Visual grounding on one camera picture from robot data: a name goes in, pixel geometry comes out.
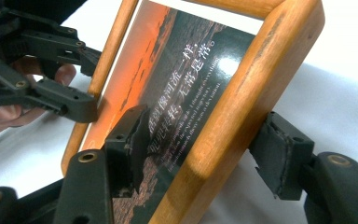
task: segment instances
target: white background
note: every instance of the white background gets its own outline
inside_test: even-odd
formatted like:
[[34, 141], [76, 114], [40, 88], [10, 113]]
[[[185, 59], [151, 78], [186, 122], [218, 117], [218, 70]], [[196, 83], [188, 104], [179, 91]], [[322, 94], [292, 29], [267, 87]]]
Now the white background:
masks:
[[[89, 47], [102, 50], [119, 3], [89, 0], [64, 25], [76, 28]], [[220, 12], [194, 10], [237, 28], [253, 26]], [[324, 10], [324, 30], [274, 110], [315, 141], [315, 153], [335, 151], [358, 161], [358, 1], [324, 1]], [[78, 74], [73, 86], [84, 91], [89, 81]], [[46, 114], [1, 133], [0, 186], [24, 196], [61, 178], [72, 126], [68, 119]], [[303, 200], [274, 199], [245, 153], [201, 223], [307, 223]]]

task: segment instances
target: black object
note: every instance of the black object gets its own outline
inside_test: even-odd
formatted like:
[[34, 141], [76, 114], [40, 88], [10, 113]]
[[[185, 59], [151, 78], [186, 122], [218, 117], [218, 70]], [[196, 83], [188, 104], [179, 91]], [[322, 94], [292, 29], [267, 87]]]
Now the black object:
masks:
[[358, 163], [344, 155], [312, 154], [313, 142], [271, 112], [250, 145], [258, 173], [282, 200], [299, 200], [302, 190], [311, 224], [358, 223]]
[[[18, 4], [8, 2], [19, 7], [21, 1]], [[71, 10], [64, 10], [56, 19], [66, 19]], [[25, 55], [35, 56], [46, 75], [34, 86], [9, 66]], [[92, 76], [100, 55], [101, 52], [87, 48], [73, 28], [62, 27], [56, 21], [24, 11], [1, 7], [0, 105], [37, 106], [78, 122], [92, 122], [97, 119], [97, 106], [91, 95], [49, 80], [54, 79], [61, 63], [81, 65], [81, 72]]]
[[81, 151], [70, 160], [65, 179], [21, 199], [14, 189], [0, 187], [0, 224], [113, 223], [112, 197], [131, 197], [143, 180], [148, 116], [146, 105], [126, 111], [101, 150]]

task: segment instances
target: light brown wooden frame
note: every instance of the light brown wooden frame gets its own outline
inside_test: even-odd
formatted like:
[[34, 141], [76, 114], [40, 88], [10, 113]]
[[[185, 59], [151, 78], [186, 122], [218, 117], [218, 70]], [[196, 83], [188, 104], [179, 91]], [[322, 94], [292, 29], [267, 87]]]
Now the light brown wooden frame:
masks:
[[[197, 223], [324, 27], [321, 0], [194, 0], [264, 20], [150, 223]], [[138, 0], [123, 0], [89, 92], [100, 97]], [[87, 129], [76, 124], [62, 171]]]

